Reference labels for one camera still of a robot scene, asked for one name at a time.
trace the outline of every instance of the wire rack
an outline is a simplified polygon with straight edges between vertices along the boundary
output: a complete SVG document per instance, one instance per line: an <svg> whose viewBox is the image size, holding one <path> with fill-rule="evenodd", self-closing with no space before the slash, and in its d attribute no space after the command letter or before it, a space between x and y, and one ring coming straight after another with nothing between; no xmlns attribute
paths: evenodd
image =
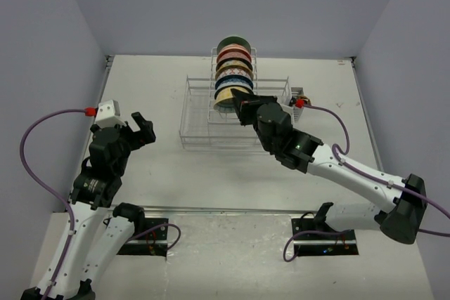
<svg viewBox="0 0 450 300"><path fill-rule="evenodd" d="M286 103L292 96L303 94L302 88L290 87L288 77L260 79L255 48L252 48L251 56L255 94L277 96L280 103ZM210 78L186 78L179 130L181 144L187 150L262 151L262 146L251 126L241 126L235 113L220 113L214 110L216 57L217 49L213 48ZM301 112L302 110L297 108L292 111L292 122L300 118Z"/></svg>

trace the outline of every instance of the white table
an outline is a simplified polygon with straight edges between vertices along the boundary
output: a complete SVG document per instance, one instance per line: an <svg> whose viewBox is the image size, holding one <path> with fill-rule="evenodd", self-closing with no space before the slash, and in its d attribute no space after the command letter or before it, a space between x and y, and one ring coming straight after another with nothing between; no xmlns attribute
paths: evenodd
<svg viewBox="0 0 450 300"><path fill-rule="evenodd" d="M352 140L350 156L376 167L348 60L258 58L258 74L259 78L289 77L292 86L304 87L313 104L338 113ZM118 100L128 121L132 112L140 111L153 121L157 136L155 144L131 154L115 204L315 210L323 202L364 201L330 181L290 171L268 154L183 150L179 125L186 76L209 78L210 58L115 57L102 100ZM323 112L305 110L296 127L329 144L345 141L338 122Z"/></svg>
<svg viewBox="0 0 450 300"><path fill-rule="evenodd" d="M130 157L115 204L308 210L327 201L362 201L331 182L289 171L268 155L239 158L182 150L178 128L186 75L208 77L209 61L115 58L103 100L118 100L123 117L139 110L153 120L157 134L156 144ZM350 62L259 59L258 65L260 77L289 76L315 105L337 112L349 129L351 157L375 166ZM296 127L327 143L344 140L339 124L321 112L305 110ZM204 169L202 175L198 167ZM116 256L95 290L97 299L432 300L416 244L398 244L381 232L357 231L359 256L306 257L285 263L281 253L292 235L290 216L270 213L167 210L162 215L183 231L167 261ZM52 216L32 285L48 266L66 221L67 214ZM169 238L174 236L170 228Z"/></svg>

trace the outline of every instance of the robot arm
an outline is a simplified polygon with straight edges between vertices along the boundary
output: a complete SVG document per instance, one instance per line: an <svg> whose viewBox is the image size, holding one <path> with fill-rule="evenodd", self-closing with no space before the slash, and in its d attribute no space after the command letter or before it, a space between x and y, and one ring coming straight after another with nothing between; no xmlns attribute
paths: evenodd
<svg viewBox="0 0 450 300"><path fill-rule="evenodd" d="M235 89L232 92L240 123L253 125L262 147L283 166L333 181L370 202L345 206L323 204L314 218L318 229L378 228L397 242L414 243L427 203L394 186L425 196L421 178L411 174L403 179L367 167L344 155L336 157L329 145L294 129L291 116L276 102L276 97L254 96ZM369 177L382 179L374 181Z"/></svg>
<svg viewBox="0 0 450 300"><path fill-rule="evenodd" d="M156 141L152 122L146 121L139 112L131 116L140 130L132 131L122 120L117 102L110 100L98 106L91 127L90 156L83 161L70 194L75 225L71 230L70 221L66 224L49 268L36 287L23 292L22 300L94 300L92 289L104 270L120 247L134 233L141 232L145 220L143 209L121 203L115 208L104 234L89 251L122 185L121 177L131 152Z"/></svg>

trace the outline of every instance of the red cable connector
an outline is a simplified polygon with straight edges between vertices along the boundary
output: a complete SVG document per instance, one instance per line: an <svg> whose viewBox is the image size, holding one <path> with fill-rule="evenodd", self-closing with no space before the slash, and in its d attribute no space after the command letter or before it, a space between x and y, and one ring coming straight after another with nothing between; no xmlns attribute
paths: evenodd
<svg viewBox="0 0 450 300"><path fill-rule="evenodd" d="M84 108L84 114L86 116L96 116L97 108L92 108L92 107Z"/></svg>
<svg viewBox="0 0 450 300"><path fill-rule="evenodd" d="M304 104L305 104L305 101L302 99L299 99L299 100L297 100L297 102L295 102L295 107L303 108Z"/></svg>

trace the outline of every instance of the white wall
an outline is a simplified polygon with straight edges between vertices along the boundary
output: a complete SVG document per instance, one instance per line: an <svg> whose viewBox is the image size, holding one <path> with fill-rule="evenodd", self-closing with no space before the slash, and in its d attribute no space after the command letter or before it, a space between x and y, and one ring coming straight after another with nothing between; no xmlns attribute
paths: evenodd
<svg viewBox="0 0 450 300"><path fill-rule="evenodd" d="M52 209L61 210L21 167L19 142L38 117L96 103L104 56L75 0L0 0L0 289L19 299L28 288ZM55 118L30 136L36 173L69 191L88 118Z"/></svg>
<svg viewBox="0 0 450 300"><path fill-rule="evenodd" d="M226 35L261 56L355 56L389 0L77 0L106 53L205 55Z"/></svg>
<svg viewBox="0 0 450 300"><path fill-rule="evenodd" d="M390 0L356 59L356 71L386 170L425 179L450 209L449 0ZM424 228L450 232L429 207ZM436 300L450 297L448 238L418 236Z"/></svg>

